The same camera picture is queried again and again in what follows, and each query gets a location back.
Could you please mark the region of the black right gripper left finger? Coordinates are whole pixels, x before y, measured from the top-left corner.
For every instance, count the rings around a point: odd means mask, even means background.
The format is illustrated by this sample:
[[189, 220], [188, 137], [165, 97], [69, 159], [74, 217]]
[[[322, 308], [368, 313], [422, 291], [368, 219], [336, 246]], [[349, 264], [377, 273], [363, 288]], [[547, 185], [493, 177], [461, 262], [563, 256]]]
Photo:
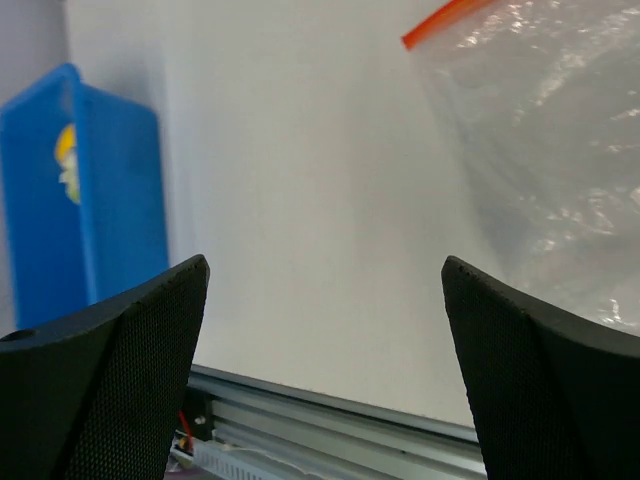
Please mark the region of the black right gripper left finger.
[[1, 341], [5, 479], [160, 479], [201, 329], [209, 266]]

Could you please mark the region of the clear orange-zipper zip bag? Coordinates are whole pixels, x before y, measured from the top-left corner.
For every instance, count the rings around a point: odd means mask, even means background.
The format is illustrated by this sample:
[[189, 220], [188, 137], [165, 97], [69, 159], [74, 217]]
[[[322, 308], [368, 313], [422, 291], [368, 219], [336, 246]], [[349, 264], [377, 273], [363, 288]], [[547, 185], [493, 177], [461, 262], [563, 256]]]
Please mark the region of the clear orange-zipper zip bag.
[[505, 283], [639, 331], [639, 5], [449, 1], [402, 38]]

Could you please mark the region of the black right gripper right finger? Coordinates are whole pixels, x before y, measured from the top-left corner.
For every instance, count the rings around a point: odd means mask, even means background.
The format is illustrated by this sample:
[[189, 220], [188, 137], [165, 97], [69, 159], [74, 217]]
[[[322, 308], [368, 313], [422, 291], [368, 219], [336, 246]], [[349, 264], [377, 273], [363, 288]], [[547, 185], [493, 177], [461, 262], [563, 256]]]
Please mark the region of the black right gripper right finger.
[[635, 479], [639, 340], [457, 258], [445, 309], [491, 479]]

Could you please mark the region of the white green toy cauliflower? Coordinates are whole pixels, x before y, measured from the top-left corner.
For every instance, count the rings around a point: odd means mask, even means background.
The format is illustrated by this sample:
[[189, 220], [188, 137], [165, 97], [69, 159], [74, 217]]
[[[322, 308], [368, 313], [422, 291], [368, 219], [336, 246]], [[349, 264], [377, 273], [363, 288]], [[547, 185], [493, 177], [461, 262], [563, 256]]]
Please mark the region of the white green toy cauliflower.
[[80, 204], [80, 188], [75, 149], [65, 153], [59, 161], [61, 173], [59, 182], [64, 185], [66, 196], [76, 205]]

